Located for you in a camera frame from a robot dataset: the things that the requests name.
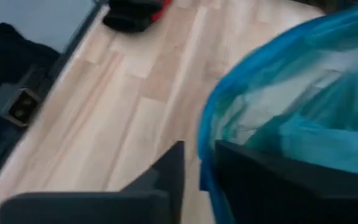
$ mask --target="trash bag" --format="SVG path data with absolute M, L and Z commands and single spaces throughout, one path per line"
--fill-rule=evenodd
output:
M 214 175 L 220 139 L 358 173 L 358 7 L 286 31 L 209 96 L 198 136 L 200 188 L 217 223 L 234 223 Z

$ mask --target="red fabric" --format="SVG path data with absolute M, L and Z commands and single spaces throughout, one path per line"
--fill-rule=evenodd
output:
M 162 10 L 160 10 L 160 11 L 158 11 L 155 14 L 152 15 L 152 21 L 153 22 L 162 17 L 162 15 L 164 14 L 165 10 L 167 9 L 167 7 L 169 6 L 170 3 L 171 3 L 171 0 L 164 0 Z

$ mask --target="black object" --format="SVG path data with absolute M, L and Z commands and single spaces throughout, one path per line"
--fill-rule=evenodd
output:
M 358 174 L 216 142 L 218 182 L 237 223 L 357 223 Z
M 32 193 L 0 208 L 0 224 L 169 224 L 166 192 Z
M 159 16 L 153 16 L 163 11 L 164 0 L 110 0 L 110 11 L 104 17 L 103 23 L 122 32 L 142 32 Z
M 0 224 L 179 224 L 185 145 L 177 142 L 121 192 L 31 193 L 0 206 Z
M 358 0 L 294 0 L 319 7 L 325 13 L 332 13 L 358 6 Z

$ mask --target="gray wall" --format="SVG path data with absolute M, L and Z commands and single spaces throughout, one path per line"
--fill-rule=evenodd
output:
M 93 6 L 92 0 L 0 0 L 0 22 L 62 52 Z

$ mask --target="blue plastic bag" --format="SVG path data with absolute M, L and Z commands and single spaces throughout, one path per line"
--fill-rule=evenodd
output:
M 358 173 L 358 7 L 278 36 L 210 95 L 198 136 L 201 189 L 216 222 L 235 223 L 214 176 L 218 139 Z

